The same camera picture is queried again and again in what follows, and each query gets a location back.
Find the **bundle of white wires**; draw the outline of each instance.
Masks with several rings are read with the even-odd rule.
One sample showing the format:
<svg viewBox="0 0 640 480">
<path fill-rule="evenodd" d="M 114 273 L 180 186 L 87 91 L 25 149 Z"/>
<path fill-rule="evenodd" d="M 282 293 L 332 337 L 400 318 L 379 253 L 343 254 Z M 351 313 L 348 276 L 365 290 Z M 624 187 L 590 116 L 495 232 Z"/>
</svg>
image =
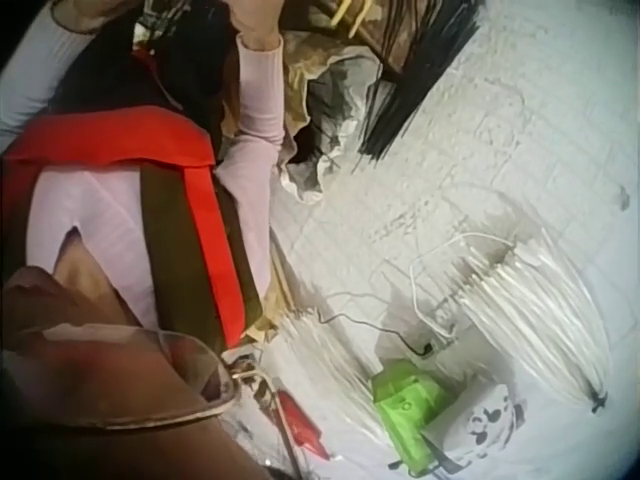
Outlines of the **bundle of white wires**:
<svg viewBox="0 0 640 480">
<path fill-rule="evenodd" d="M 347 348 L 333 328 L 322 325 L 317 310 L 282 318 L 268 361 L 303 409 L 305 399 L 313 399 L 326 417 L 344 419 L 376 443 L 390 445 L 371 394 L 373 366 Z"/>
<path fill-rule="evenodd" d="M 474 235 L 510 244 L 483 234 L 462 237 Z M 490 269 L 471 253 L 468 263 L 482 273 L 472 275 L 449 301 L 552 394 L 572 404 L 600 404 L 606 399 L 611 359 L 604 323 L 589 292 L 545 232 L 510 245 L 504 261 Z M 419 316 L 443 331 L 435 320 Z"/>
</svg>

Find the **green object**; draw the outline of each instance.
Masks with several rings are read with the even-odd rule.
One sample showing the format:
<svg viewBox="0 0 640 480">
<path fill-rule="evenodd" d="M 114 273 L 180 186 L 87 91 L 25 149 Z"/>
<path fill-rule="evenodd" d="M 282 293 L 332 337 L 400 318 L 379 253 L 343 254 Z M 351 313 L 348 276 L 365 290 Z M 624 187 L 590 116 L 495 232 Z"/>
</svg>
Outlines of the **green object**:
<svg viewBox="0 0 640 480">
<path fill-rule="evenodd" d="M 429 375 L 409 360 L 396 360 L 371 379 L 373 401 L 409 473 L 427 473 L 435 458 L 420 430 L 453 403 Z"/>
</svg>

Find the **black wire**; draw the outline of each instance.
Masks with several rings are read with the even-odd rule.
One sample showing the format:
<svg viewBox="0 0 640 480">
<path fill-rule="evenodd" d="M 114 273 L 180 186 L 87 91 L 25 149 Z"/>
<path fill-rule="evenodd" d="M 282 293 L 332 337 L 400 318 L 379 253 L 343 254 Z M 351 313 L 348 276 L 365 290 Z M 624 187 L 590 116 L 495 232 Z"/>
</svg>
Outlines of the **black wire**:
<svg viewBox="0 0 640 480">
<path fill-rule="evenodd" d="M 333 322 L 334 320 L 337 320 L 338 318 L 346 318 L 351 323 L 355 323 L 356 325 L 363 325 L 365 327 L 373 328 L 374 330 L 377 330 L 378 332 L 389 333 L 391 335 L 395 335 L 396 337 L 398 337 L 400 339 L 400 341 L 404 344 L 404 346 L 407 347 L 407 349 L 410 350 L 411 353 L 413 353 L 416 357 L 426 357 L 426 356 L 431 355 L 433 353 L 434 348 L 433 348 L 433 345 L 431 344 L 431 342 L 427 343 L 424 346 L 422 351 L 416 350 L 414 347 L 412 347 L 409 344 L 409 342 L 407 342 L 407 340 L 405 340 L 405 338 L 402 336 L 402 334 L 400 332 L 398 332 L 397 330 L 391 330 L 389 328 L 379 327 L 377 325 L 373 325 L 372 323 L 365 322 L 364 320 L 356 320 L 355 318 L 350 317 L 346 313 L 338 313 L 337 315 L 334 315 L 333 317 L 328 318 L 327 320 L 320 320 L 320 325 L 328 325 L 329 323 Z"/>
</svg>

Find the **hand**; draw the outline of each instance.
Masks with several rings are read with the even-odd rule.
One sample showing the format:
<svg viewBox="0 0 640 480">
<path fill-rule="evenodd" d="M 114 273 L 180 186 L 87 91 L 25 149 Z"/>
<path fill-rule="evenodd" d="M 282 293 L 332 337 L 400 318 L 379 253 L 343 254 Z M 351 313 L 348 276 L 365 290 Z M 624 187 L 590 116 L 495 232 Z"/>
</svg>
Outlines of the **hand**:
<svg viewBox="0 0 640 480">
<path fill-rule="evenodd" d="M 247 48 L 268 51 L 280 46 L 278 21 L 284 0 L 223 1 L 229 5 L 231 23 Z"/>
<path fill-rule="evenodd" d="M 51 12 L 62 28 L 75 33 L 93 33 L 141 2 L 142 0 L 54 0 Z"/>
</svg>

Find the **red strap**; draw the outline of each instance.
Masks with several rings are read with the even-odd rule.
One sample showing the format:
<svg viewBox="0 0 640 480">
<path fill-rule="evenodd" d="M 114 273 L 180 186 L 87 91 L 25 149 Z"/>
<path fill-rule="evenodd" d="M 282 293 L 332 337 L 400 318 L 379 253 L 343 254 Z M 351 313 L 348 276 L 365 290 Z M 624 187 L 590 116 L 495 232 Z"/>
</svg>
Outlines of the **red strap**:
<svg viewBox="0 0 640 480">
<path fill-rule="evenodd" d="M 21 166 L 10 165 L 3 175 L 3 218 L 30 191 L 46 165 L 99 168 L 145 159 L 182 168 L 225 340 L 230 348 L 239 343 L 245 327 L 244 300 L 211 181 L 215 160 L 204 130 L 153 106 L 43 115 L 29 123 L 4 159 Z"/>
</svg>

